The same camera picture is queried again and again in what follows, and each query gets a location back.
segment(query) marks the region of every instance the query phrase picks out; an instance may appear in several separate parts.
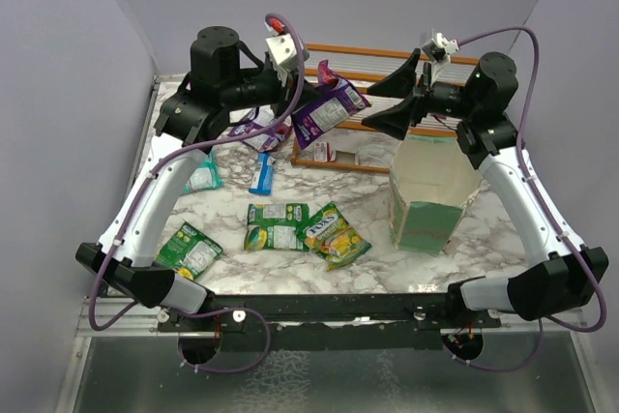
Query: green snack bag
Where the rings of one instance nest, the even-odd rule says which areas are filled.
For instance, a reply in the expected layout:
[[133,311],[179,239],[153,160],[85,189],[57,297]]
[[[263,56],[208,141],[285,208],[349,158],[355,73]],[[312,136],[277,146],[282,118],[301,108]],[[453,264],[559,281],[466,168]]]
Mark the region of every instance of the green snack bag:
[[297,237],[327,261],[329,271],[352,263],[371,248],[333,202],[300,224]]
[[163,245],[155,261],[185,278],[195,280],[222,252],[217,242],[185,222]]
[[297,227],[309,217],[310,209],[306,203],[251,203],[248,208],[248,233],[243,248],[246,251],[308,251],[297,238]]

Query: yellow snack bag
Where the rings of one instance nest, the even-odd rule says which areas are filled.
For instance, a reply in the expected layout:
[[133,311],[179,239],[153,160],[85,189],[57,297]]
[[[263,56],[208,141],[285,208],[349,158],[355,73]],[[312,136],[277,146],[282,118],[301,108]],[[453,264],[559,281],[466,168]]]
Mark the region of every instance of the yellow snack bag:
[[333,202],[303,221],[297,229],[297,237],[327,261],[329,271],[352,263],[371,248]]

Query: plastic bag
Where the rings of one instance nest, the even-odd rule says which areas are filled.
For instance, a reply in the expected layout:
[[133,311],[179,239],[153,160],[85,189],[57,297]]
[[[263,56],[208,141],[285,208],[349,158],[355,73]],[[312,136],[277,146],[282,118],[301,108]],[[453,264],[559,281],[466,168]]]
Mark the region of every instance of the plastic bag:
[[310,102],[292,114],[292,126],[301,149],[352,115],[371,106],[368,100],[346,78],[329,68],[329,61],[318,64],[320,99]]
[[221,187],[221,177],[217,170],[213,152],[204,158],[204,162],[193,172],[192,177],[183,187],[181,195],[192,192],[206,191]]
[[243,248],[246,251],[308,251],[303,241],[297,238],[297,227],[309,217],[310,209],[306,203],[251,203]]
[[[254,119],[251,119],[252,115],[255,114],[255,111],[258,111],[258,114]],[[261,130],[266,126],[269,126],[273,123],[273,121],[275,121],[275,116],[271,108],[261,106],[258,110],[250,110],[249,113],[241,118],[242,124],[236,125],[232,128],[228,135],[234,136]],[[264,134],[250,137],[249,139],[244,140],[243,143],[249,145],[258,152],[270,152],[272,150],[276,150],[280,144],[288,138],[291,131],[292,127],[289,124],[282,123],[278,129],[273,129],[265,132]]]
[[297,237],[327,261],[329,271],[352,263],[371,249],[371,244],[357,233],[333,202],[300,224]]

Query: chip bag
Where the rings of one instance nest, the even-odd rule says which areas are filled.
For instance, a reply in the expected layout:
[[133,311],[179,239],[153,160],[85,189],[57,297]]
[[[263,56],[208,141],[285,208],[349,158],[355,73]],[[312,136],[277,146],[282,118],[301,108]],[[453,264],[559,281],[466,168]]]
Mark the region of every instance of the chip bag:
[[318,64],[320,99],[292,113],[292,126],[301,149],[322,134],[371,104],[346,78],[329,68],[329,61]]
[[309,217],[310,209],[306,203],[251,203],[243,248],[246,251],[308,251],[303,241],[297,238],[297,227]]
[[333,202],[300,224],[297,237],[327,261],[329,271],[352,263],[371,248]]
[[215,154],[211,152],[204,157],[204,162],[193,172],[190,180],[183,186],[181,195],[192,192],[206,191],[221,187],[221,177],[217,171]]
[[155,261],[194,280],[222,253],[223,249],[217,242],[185,222],[163,245]]

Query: black metal frame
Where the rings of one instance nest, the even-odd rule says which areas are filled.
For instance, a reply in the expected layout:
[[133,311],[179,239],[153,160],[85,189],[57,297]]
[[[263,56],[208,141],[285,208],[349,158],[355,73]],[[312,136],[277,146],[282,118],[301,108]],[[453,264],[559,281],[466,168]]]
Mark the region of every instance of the black metal frame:
[[[459,329],[448,315],[447,300],[445,293],[215,295],[210,310],[247,307],[259,311],[269,324],[272,350],[438,350],[442,348],[440,330]],[[369,318],[369,322],[356,320],[360,317]],[[347,324],[333,325],[342,322]],[[487,311],[476,315],[476,328],[500,325],[500,320],[490,317]],[[220,351],[254,352],[264,348],[265,328],[248,312],[241,322],[235,321],[231,313],[222,315],[220,327]],[[190,319],[174,311],[158,327],[159,332],[181,336],[215,333],[216,329],[215,318]]]

